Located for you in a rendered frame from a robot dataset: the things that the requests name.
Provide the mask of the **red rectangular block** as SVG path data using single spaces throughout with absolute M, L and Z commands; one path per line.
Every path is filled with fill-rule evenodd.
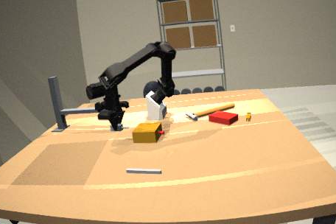
M 238 114 L 217 111 L 209 115 L 209 122 L 214 122 L 222 125 L 230 125 L 238 121 Z

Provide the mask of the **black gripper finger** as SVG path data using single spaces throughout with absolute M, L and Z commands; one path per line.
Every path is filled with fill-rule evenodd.
M 122 119 L 123 119 L 124 114 L 125 114 L 125 111 L 116 112 L 116 116 L 119 116 L 119 118 L 118 118 L 118 124 L 122 123 Z
M 114 128 L 114 130 L 117 130 L 118 118 L 119 118 L 119 116 L 115 116 L 112 120 L 109 120 L 109 122 L 110 122 L 111 126 Z

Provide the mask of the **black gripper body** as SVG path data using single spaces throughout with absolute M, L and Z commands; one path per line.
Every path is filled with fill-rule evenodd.
M 105 96 L 103 98 L 106 100 L 105 109 L 107 111 L 101 111 L 98 113 L 98 120 L 99 121 L 109 121 L 112 120 L 116 116 L 116 112 L 121 112 L 122 107 L 129 108 L 130 104 L 128 101 L 119 101 L 120 94 L 115 94 L 111 96 Z

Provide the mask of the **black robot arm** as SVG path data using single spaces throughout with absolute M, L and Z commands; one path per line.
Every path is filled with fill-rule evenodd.
M 170 98 L 174 94 L 175 84 L 172 80 L 172 60 L 175 59 L 176 50 L 168 42 L 149 43 L 128 59 L 109 66 L 99 78 L 99 83 L 93 83 L 86 87 L 86 93 L 90 100 L 103 96 L 118 94 L 118 84 L 123 81 L 128 72 L 143 64 L 152 57 L 161 59 L 161 77 L 158 79 L 159 89 L 150 97 L 161 104 L 165 97 Z M 108 80 L 105 79 L 105 76 Z

